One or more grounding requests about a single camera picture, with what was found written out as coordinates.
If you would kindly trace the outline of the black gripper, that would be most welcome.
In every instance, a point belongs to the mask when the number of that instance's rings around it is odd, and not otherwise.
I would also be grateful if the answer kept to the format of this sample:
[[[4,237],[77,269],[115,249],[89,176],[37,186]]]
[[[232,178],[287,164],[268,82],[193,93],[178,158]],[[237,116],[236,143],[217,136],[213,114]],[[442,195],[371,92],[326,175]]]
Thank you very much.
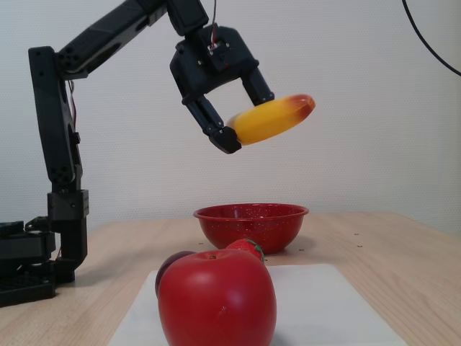
[[[238,31],[229,27],[203,27],[176,45],[170,70],[182,96],[182,104],[210,142],[225,154],[240,150],[241,143],[234,129],[224,125],[204,95],[241,78],[254,106],[274,100],[274,93],[258,65]]]

